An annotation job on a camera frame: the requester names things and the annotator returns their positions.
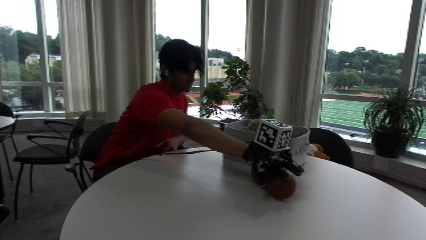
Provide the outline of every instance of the hand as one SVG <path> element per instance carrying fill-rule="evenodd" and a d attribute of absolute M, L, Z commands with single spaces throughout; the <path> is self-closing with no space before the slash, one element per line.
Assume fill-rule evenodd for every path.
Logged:
<path fill-rule="evenodd" d="M 185 137 L 179 136 L 179 137 L 167 139 L 156 147 L 161 149 L 161 152 L 176 151 L 184 145 L 184 142 L 185 142 Z"/>
<path fill-rule="evenodd" d="M 267 157 L 268 153 L 268 149 L 252 141 L 243 154 L 243 158 L 247 160 L 249 165 L 253 165 L 257 164 L 259 161 Z"/>

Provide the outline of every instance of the tabletop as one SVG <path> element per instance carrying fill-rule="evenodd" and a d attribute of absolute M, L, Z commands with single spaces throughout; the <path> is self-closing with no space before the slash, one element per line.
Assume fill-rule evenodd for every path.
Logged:
<path fill-rule="evenodd" d="M 412 197 L 352 168 L 304 161 L 284 201 L 215 151 L 136 161 L 84 192 L 60 239 L 425 239 L 426 208 Z"/>
<path fill-rule="evenodd" d="M 15 123 L 15 118 L 0 116 L 0 130 Z"/>

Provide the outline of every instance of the chair leg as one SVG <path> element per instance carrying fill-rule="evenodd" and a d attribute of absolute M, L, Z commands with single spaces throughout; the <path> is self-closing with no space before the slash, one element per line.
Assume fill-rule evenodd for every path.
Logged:
<path fill-rule="evenodd" d="M 79 176 L 78 176 L 78 171 L 76 171 L 76 170 L 72 171 L 72 175 L 75 176 L 75 179 L 76 179 L 76 181 L 78 181 L 78 184 L 79 184 L 79 187 L 80 187 L 82 192 L 84 192 L 84 190 L 86 190 L 87 188 L 84 188 L 84 186 L 83 186 L 83 184 L 82 184 L 82 182 L 80 182 L 80 180 L 79 180 Z"/>
<path fill-rule="evenodd" d="M 16 152 L 16 155 L 18 155 L 18 147 L 16 147 L 16 142 L 15 142 L 15 138 L 14 138 L 12 135 L 11 135 L 11 139 L 12 139 L 12 144 L 14 144 L 15 152 Z"/>
<path fill-rule="evenodd" d="M 14 175 L 12 175 L 12 170 L 11 170 L 8 152 L 7 152 L 7 150 L 6 150 L 4 142 L 2 142 L 2 147 L 3 147 L 3 152 L 4 152 L 6 164 L 7 164 L 7 166 L 8 166 L 8 172 L 10 172 L 11 182 L 14 182 Z"/>
<path fill-rule="evenodd" d="M 31 193 L 31 195 L 34 194 L 34 188 L 32 188 L 32 170 L 34 170 L 34 168 L 35 168 L 35 165 L 34 164 L 31 164 L 31 168 L 30 168 L 30 193 Z"/>
<path fill-rule="evenodd" d="M 83 174 L 83 170 L 91 180 L 91 182 L 94 183 L 94 179 L 91 177 L 91 174 L 90 174 L 90 171 L 88 171 L 88 168 L 86 167 L 84 163 L 80 163 L 80 178 L 82 178 L 82 184 L 83 184 L 83 187 L 84 187 L 84 190 L 88 189 L 88 184 L 86 183 L 86 177 L 84 177 L 84 174 Z"/>
<path fill-rule="evenodd" d="M 22 163 L 22 167 L 19 169 L 16 187 L 15 187 L 15 221 L 18 221 L 18 195 L 19 195 L 19 184 L 22 182 L 23 170 L 24 170 L 24 163 Z"/>

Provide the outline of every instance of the red shirt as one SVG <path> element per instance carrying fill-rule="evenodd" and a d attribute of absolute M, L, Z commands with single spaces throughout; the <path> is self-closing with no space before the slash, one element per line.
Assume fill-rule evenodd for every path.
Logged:
<path fill-rule="evenodd" d="M 168 138 L 179 136 L 171 129 L 155 123 L 161 111 L 169 108 L 187 113 L 188 100 L 184 93 L 173 98 L 171 88 L 164 81 L 139 89 L 102 148 L 92 169 L 111 165 L 123 166 L 159 153 L 156 146 Z"/>

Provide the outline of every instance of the dark hair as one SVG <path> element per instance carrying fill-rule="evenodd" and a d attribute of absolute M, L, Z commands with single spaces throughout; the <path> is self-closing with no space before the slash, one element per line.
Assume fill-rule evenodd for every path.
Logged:
<path fill-rule="evenodd" d="M 200 47 L 189 44 L 183 39 L 173 39 L 168 41 L 160 50 L 159 54 L 160 64 L 165 65 L 169 72 L 189 72 L 189 63 L 196 63 L 196 70 L 200 74 L 204 74 L 204 58 L 201 54 Z"/>

